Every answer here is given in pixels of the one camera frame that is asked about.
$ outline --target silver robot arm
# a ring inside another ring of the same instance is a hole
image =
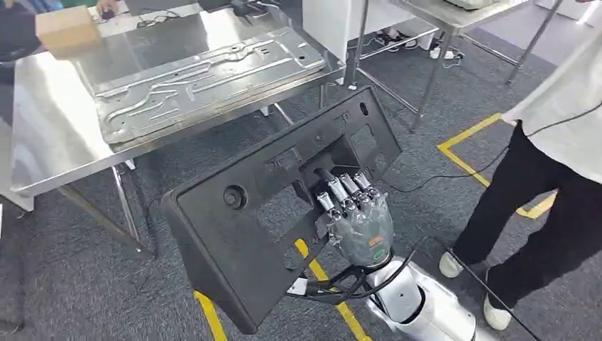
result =
[[[320,193],[317,199],[330,219],[331,240],[352,264],[346,271],[353,268],[363,273],[362,278],[370,288],[382,286],[404,263],[403,258],[393,256],[391,251],[393,221],[386,195],[374,188],[362,173],[330,176],[326,182],[340,209],[328,192]],[[299,278],[288,293],[307,295],[308,291],[325,295],[329,292],[327,287],[312,289],[307,279]],[[366,304],[392,331],[403,332],[417,341],[497,340],[477,325],[474,315],[458,302],[454,293],[413,262],[390,283],[369,295]]]

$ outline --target person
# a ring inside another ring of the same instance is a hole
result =
[[[601,107],[602,28],[597,28],[504,116],[517,122],[508,152],[452,249],[468,265],[484,261],[514,211],[541,193],[558,191],[544,226],[486,272],[488,286],[510,308],[602,249]],[[463,270],[448,253],[439,268],[449,278]],[[510,314],[488,296],[483,312],[497,330],[510,324]]]

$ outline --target black pants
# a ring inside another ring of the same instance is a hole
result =
[[[558,195],[544,227],[489,271],[489,286],[510,307],[602,249],[602,185],[545,155],[519,123],[454,252],[467,264],[484,261],[514,211],[554,189]]]

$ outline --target floor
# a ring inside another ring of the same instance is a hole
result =
[[[472,36],[511,56],[520,55],[519,48],[486,31],[475,30]],[[510,72],[509,65],[461,41],[454,44],[461,47],[466,58],[462,66],[442,71],[429,114],[416,134],[407,132],[411,115],[378,92],[391,128],[404,149],[385,175],[388,183],[410,189],[432,175],[464,174],[436,145],[516,105],[555,68],[533,56],[514,85],[506,87],[503,80]],[[411,102],[419,100],[431,65],[432,61],[418,50],[383,53],[363,64]],[[361,85],[369,85],[366,79],[359,80]],[[330,87],[328,104],[346,93],[347,90]],[[302,119],[317,108],[317,91],[291,99],[283,106],[295,121]],[[20,212],[15,207],[6,205],[0,239],[0,317],[23,321],[25,325],[19,334],[8,339],[213,340],[215,331],[192,297],[158,198],[185,179],[220,164],[284,126],[278,116],[249,114],[177,146],[136,159],[138,169],[127,172],[124,180],[141,239],[157,254],[156,260],[149,263],[128,258],[102,228],[56,191],[39,196],[35,212],[22,219],[16,219]],[[479,168],[507,144],[511,131],[510,125],[498,121],[451,149],[466,163]],[[490,178],[491,170],[483,174]],[[483,191],[473,178],[438,179],[408,194],[391,190],[385,183],[378,185],[389,192],[395,223],[394,247],[399,254],[407,253],[425,234],[452,242]],[[123,221],[110,173],[92,175],[74,186],[105,207],[112,217]],[[286,213],[274,210],[270,214],[278,221]],[[495,264],[512,254],[543,221],[544,216],[532,220],[515,215],[488,263]],[[453,281],[441,278],[437,272],[441,253],[438,246],[427,245],[415,261],[452,288],[461,302],[480,316],[483,291],[465,275]],[[330,247],[319,255],[318,262],[329,275],[345,266],[345,261]],[[516,313],[543,340],[602,340],[601,266],[602,256],[592,258],[579,270],[520,301]],[[261,284],[256,278],[249,282]],[[356,328],[355,335],[334,307],[290,298],[282,299],[256,335],[241,335],[219,309],[217,315],[228,340],[354,340],[363,333],[378,341],[407,339],[394,335],[371,317],[362,302],[349,302],[349,309],[361,328],[361,332]],[[507,341],[529,340],[515,323],[499,336]]]
[[[524,49],[529,46],[548,13],[547,9],[532,4],[486,24],[482,29]],[[557,14],[533,49],[533,54],[559,65],[592,30],[588,25],[578,25],[575,20]]]

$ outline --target stamped metal panel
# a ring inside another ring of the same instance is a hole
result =
[[[106,142],[125,142],[304,77],[324,59],[290,28],[93,86]]]

